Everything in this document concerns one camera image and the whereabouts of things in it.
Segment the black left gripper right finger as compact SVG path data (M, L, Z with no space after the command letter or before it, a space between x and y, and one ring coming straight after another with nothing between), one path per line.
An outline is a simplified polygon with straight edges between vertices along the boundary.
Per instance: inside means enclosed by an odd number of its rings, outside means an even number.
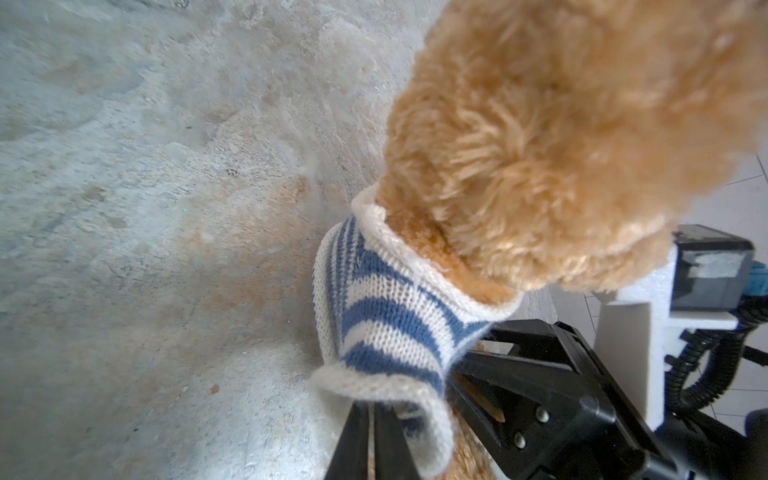
M376 403L374 413L374 468L376 480L420 480L395 411Z

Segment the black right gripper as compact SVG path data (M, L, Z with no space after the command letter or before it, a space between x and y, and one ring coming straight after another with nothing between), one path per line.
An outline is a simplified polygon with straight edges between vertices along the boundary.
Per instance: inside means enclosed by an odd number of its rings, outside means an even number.
M509 479L675 479L673 460L578 331L498 323L499 353L467 353L449 401Z

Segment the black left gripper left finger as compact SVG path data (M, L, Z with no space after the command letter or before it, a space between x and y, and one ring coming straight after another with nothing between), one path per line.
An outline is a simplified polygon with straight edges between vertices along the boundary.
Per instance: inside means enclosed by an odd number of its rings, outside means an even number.
M325 480L367 480L369 406L353 403L336 445Z

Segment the blue white striped sweater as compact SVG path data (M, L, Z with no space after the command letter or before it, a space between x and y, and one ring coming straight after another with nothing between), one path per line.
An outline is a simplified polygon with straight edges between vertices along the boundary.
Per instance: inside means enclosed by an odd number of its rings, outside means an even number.
M377 185L322 239L312 272L321 389L355 401L391 403L418 472L434 477L454 450L445 400L451 367L522 298L497 306L471 298L386 223Z

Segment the brown teddy bear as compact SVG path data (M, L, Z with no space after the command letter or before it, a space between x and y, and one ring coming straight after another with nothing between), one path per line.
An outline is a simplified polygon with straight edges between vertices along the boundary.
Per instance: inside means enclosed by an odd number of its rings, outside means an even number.
M452 1L390 111L376 201L478 302L617 291L665 264L766 115L763 1ZM420 478L491 478L447 406L449 466Z

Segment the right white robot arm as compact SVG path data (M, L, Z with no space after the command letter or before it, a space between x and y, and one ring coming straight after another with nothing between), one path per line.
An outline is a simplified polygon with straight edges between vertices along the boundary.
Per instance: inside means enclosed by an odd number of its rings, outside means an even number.
M453 368L446 393L509 479L764 479L767 432L701 413L649 427L583 336L542 320L499 323Z

